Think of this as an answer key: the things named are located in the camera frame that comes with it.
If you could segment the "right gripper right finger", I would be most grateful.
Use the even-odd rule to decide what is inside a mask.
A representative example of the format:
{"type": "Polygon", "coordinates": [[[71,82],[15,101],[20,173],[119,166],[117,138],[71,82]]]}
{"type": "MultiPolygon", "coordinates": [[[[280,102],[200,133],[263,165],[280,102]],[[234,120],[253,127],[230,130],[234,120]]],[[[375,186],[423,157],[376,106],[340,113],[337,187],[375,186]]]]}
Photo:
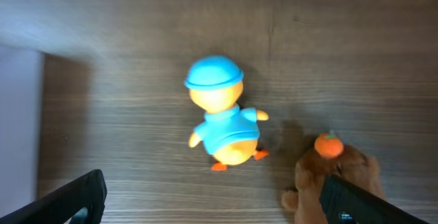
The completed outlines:
{"type": "Polygon", "coordinates": [[[320,203],[328,224],[428,224],[336,175],[326,177],[320,203]]]}

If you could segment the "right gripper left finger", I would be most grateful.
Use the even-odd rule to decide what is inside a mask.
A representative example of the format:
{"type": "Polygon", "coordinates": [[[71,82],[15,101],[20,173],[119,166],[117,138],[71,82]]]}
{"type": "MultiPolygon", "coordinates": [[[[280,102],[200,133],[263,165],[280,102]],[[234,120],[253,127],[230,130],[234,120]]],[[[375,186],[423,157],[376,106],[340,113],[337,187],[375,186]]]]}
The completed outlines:
{"type": "Polygon", "coordinates": [[[95,169],[1,217],[1,224],[99,224],[106,196],[103,173],[95,169]]]}

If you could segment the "brown plush capybara toy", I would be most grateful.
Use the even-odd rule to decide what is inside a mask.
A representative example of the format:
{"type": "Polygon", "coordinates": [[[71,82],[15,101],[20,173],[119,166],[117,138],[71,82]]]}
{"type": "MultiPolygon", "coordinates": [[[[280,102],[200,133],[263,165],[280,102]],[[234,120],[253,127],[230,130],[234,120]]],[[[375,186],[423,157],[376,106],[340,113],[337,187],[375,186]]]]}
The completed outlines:
{"type": "Polygon", "coordinates": [[[337,175],[386,199],[379,173],[375,157],[344,144],[334,133],[320,134],[314,146],[297,161],[295,187],[282,194],[282,204],[294,213],[295,224],[323,224],[327,219],[319,198],[328,175],[337,175]]]}

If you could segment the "yellow duck toy blue hat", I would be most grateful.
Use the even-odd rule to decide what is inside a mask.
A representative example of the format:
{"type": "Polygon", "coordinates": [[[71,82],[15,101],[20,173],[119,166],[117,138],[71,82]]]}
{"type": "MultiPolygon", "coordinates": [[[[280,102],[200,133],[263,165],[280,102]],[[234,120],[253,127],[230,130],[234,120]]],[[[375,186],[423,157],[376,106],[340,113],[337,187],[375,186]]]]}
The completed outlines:
{"type": "Polygon", "coordinates": [[[242,109],[237,100],[244,90],[244,72],[230,58],[211,55],[196,61],[189,69],[185,87],[190,99],[204,113],[188,140],[189,147],[202,143],[208,155],[216,160],[213,171],[225,171],[254,158],[265,158],[269,151],[258,147],[257,123],[269,115],[256,108],[242,109]]]}

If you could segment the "white box pink interior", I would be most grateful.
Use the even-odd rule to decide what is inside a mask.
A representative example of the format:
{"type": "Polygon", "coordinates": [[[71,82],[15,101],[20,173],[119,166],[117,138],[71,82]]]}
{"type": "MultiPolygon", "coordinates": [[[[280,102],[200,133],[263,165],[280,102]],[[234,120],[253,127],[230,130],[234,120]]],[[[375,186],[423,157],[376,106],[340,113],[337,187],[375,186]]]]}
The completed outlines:
{"type": "Polygon", "coordinates": [[[1,216],[36,199],[44,56],[1,46],[1,216]]]}

